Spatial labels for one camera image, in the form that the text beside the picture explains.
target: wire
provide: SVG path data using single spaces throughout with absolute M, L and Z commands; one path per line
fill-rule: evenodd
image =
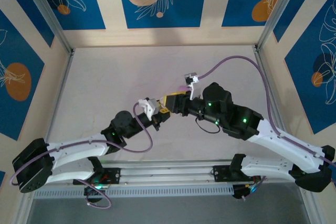
M 227 57 L 223 60 L 221 60 L 219 63 L 217 63 L 210 71 L 208 71 L 207 73 L 205 73 L 204 75 L 200 76 L 198 79 L 201 80 L 205 77 L 207 77 L 209 74 L 211 74 L 213 71 L 215 71 L 221 64 L 223 64 L 225 61 L 228 61 L 228 60 L 231 60 L 231 59 L 244 59 L 244 60 L 247 60 L 248 62 L 250 62 L 253 66 L 255 66 L 255 68 L 258 70 L 262 80 L 263 80 L 263 83 L 264 83 L 264 87 L 265 87 L 265 91 L 266 91 L 266 103 L 267 103 L 267 112 L 268 112 L 268 118 L 269 118 L 269 122 L 271 124 L 271 127 L 272 129 L 274 130 L 274 132 L 279 136 L 281 137 L 282 139 L 286 140 L 287 142 L 305 150 L 306 152 L 312 154 L 314 157 L 316 158 L 319 158 L 321 160 L 323 160 L 324 162 L 327 162 L 329 165 L 332 165 L 336 168 L 336 164 L 334 164 L 332 161 L 328 160 L 327 158 L 325 157 L 322 157 L 320 156 L 317 152 L 314 152 L 312 151 L 311 149 L 307 148 L 306 146 L 300 144 L 300 143 L 297 143 L 295 142 L 294 140 L 286 137 L 286 136 L 281 136 L 281 133 L 278 131 L 277 127 L 275 126 L 275 123 L 273 121 L 273 118 L 272 118 L 272 112 L 271 112 L 271 101 L 270 101 L 270 95 L 269 95 L 269 90 L 268 90 L 268 86 L 267 86 L 267 81 L 266 81 L 266 77 L 264 76 L 261 68 L 254 62 L 252 61 L 251 59 L 245 57 L 245 56 L 230 56 L 230 57 Z
M 140 127 L 144 130 L 144 132 L 147 134 L 149 140 L 150 140 L 150 146 L 143 150 L 143 151 L 134 151 L 134 150 L 130 150 L 128 148 L 125 148 L 125 147 L 122 147 L 116 143 L 113 143 L 113 142 L 110 142 L 110 141 L 107 141 L 107 140 L 85 140 L 85 141 L 81 141 L 81 142 L 77 142 L 77 143 L 72 143 L 72 144 L 66 144 L 66 145 L 62 145 L 60 146 L 59 148 L 53 148 L 51 150 L 48 150 L 46 152 L 43 152 L 39 155 L 37 155 L 36 157 L 32 158 L 31 160 L 29 160 L 27 163 L 25 163 L 23 166 L 21 166 L 14 174 L 13 176 L 9 179 L 9 183 L 12 185 L 12 186 L 18 186 L 19 184 L 18 183 L 14 183 L 14 179 L 15 177 L 21 173 L 25 168 L 27 168 L 30 164 L 32 164 L 33 162 L 39 160 L 40 158 L 50 154 L 50 153 L 53 153 L 53 152 L 59 152 L 60 150 L 63 150 L 63 149 L 66 149 L 66 148 L 69 148 L 69 147 L 74 147 L 74 146 L 77 146 L 77 145 L 82 145 L 82 144 L 92 144 L 92 143 L 106 143 L 106 144 L 109 144 L 109 145 L 113 145 L 119 149 L 122 149 L 124 151 L 127 151 L 127 152 L 131 152 L 131 153 L 145 153 L 145 152 L 148 152 L 152 149 L 153 147 L 153 140 L 152 140 L 152 137 L 151 135 L 149 134 L 148 130 L 146 129 L 146 127 L 143 125 L 143 123 L 141 123 L 139 117 L 137 116 L 136 112 L 135 112 L 135 108 L 139 105 L 139 103 L 137 102 L 134 106 L 133 106 L 133 114 L 134 114 L 134 117 L 136 119 L 136 121 L 138 122 L 138 124 L 140 125 Z M 109 206 L 108 207 L 98 207 L 96 205 L 93 205 L 91 204 L 88 199 L 87 202 L 88 202 L 88 205 L 91 206 L 91 207 L 95 207 L 95 208 L 100 208 L 100 209 L 107 209 L 107 208 L 110 208 L 112 206 L 112 203 L 111 203 L 111 200 L 104 194 L 102 193 L 101 191 L 99 191 L 98 189 L 96 189 L 93 185 L 87 183 L 86 181 L 82 180 L 82 179 L 77 179 L 78 181 L 80 181 L 81 183 L 89 186 L 90 188 L 92 188 L 93 190 L 97 191 L 99 194 L 101 194 L 104 198 L 106 198 L 108 201 L 109 201 Z
M 253 187 L 250 189 L 250 193 L 249 193 L 248 195 L 246 195 L 246 196 L 243 196 L 241 199 L 242 199 L 242 200 L 246 200 L 246 198 L 250 197 L 251 194 L 255 193 L 256 190 L 257 190 L 257 189 L 261 186 L 261 184 L 265 181 L 265 179 L 266 179 L 266 176 L 264 176 L 258 183 L 250 185 L 250 186 L 253 186 Z M 244 187 L 241 186 L 241 187 L 235 188 L 234 191 L 236 191 L 236 190 L 242 190 L 242 189 L 245 189 L 245 188 L 247 188 L 247 187 L 246 187 L 246 186 L 244 186 Z
M 198 125 L 198 127 L 199 127 L 202 131 L 205 131 L 206 133 L 209 133 L 209 134 L 217 134 L 217 133 L 219 133 L 219 132 L 221 131 L 221 128 L 220 128 L 218 125 L 216 125 L 217 128 L 218 128 L 218 131 L 216 131 L 216 132 L 207 131 L 207 130 L 205 130 L 204 128 L 202 128 L 202 127 L 198 124 L 197 121 L 198 121 L 198 118 L 195 118 L 195 122 L 196 122 L 196 124 Z
M 85 180 L 77 179 L 77 181 L 79 181 L 79 182 L 83 183 L 84 185 L 87 185 L 88 187 L 92 188 L 93 190 L 95 190 L 96 192 L 98 192 L 101 196 L 103 196 L 109 202 L 109 205 L 106 206 L 106 207 L 97 206 L 95 204 L 92 204 L 89 201 L 89 195 L 87 195 L 86 198 L 85 198 L 85 200 L 86 200 L 88 206 L 94 207 L 94 208 L 98 208 L 98 209 L 109 209 L 112 206 L 111 199 L 105 193 L 103 193 L 102 191 L 96 189 L 93 185 L 91 185 L 90 183 L 87 183 Z

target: robotic arm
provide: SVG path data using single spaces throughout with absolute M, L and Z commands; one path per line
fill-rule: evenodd
M 205 88 L 201 99 L 197 75 L 188 74 L 185 79 L 191 91 L 167 95 L 163 103 L 148 98 L 139 100 L 144 113 L 138 115 L 138 119 L 128 111 L 120 111 L 108 128 L 91 137 L 50 144 L 46 144 L 43 138 L 34 140 L 13 160 L 14 170 L 19 172 L 17 181 L 20 191 L 27 193 L 45 184 L 67 179 L 101 183 L 111 177 L 106 176 L 110 173 L 118 181 L 120 171 L 103 168 L 97 157 L 124 148 L 125 138 L 131 138 L 147 127 L 153 125 L 158 131 L 171 113 L 192 115 L 198 120 L 212 122 L 231 137 L 259 144 L 283 157 L 263 159 L 236 154 L 229 167 L 214 167 L 217 182 L 244 182 L 254 176 L 268 176 L 287 179 L 315 192 L 324 190 L 329 184 L 331 170 L 320 157 L 332 161 L 333 147 L 312 146 L 276 129 L 279 135 L 259 113 L 234 104 L 231 93 L 217 83 Z

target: metal bracket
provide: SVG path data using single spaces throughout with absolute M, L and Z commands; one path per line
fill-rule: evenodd
M 159 102 L 156 99 L 143 99 L 139 100 L 139 106 L 143 108 L 149 121 L 152 120 L 152 116 L 157 114 L 161 108 Z
M 248 177 L 242 172 L 232 171 L 229 165 L 213 166 L 215 182 L 250 182 L 253 177 Z
M 185 82 L 191 88 L 190 100 L 201 96 L 201 87 L 199 85 L 198 75 L 196 73 L 188 73 L 184 75 Z

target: white table surface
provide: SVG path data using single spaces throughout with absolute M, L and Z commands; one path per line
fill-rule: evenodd
M 105 129 L 115 114 L 131 111 L 138 99 L 160 98 L 184 85 L 184 74 L 202 75 L 225 57 L 242 55 L 255 60 L 252 46 L 182 46 L 78 48 L 51 129 L 49 142 L 91 136 Z M 202 88 L 217 82 L 232 93 L 235 104 L 247 106 L 267 118 L 264 86 L 247 61 L 230 60 L 201 81 Z M 216 127 L 200 124 L 208 130 Z M 154 147 L 144 154 L 119 151 L 105 160 L 231 159 L 236 153 L 275 157 L 273 152 L 220 132 L 207 134 L 193 116 L 172 117 L 158 132 L 149 128 Z M 144 150 L 144 132 L 126 140 L 128 148 Z

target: beige wall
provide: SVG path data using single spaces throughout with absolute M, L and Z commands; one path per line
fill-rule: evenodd
M 302 107 L 293 80 L 285 64 L 285 56 L 313 20 L 326 0 L 306 0 L 279 43 L 273 34 L 268 39 L 261 54 L 268 62 L 270 73 L 279 94 L 280 111 L 283 113 L 288 130 L 296 137 L 317 146 L 336 147 L 336 124 L 313 134 Z M 330 224 L 335 223 L 336 189 L 330 184 L 317 194 L 324 214 Z
M 56 39 L 51 48 L 47 46 L 15 0 L 1 0 L 0 9 L 45 64 L 19 140 L 15 141 L 0 134 L 0 170 L 6 172 L 0 189 L 0 222 L 7 224 L 16 216 L 21 196 L 17 187 L 8 184 L 10 176 L 14 173 L 12 160 L 33 139 L 46 134 L 68 56 Z

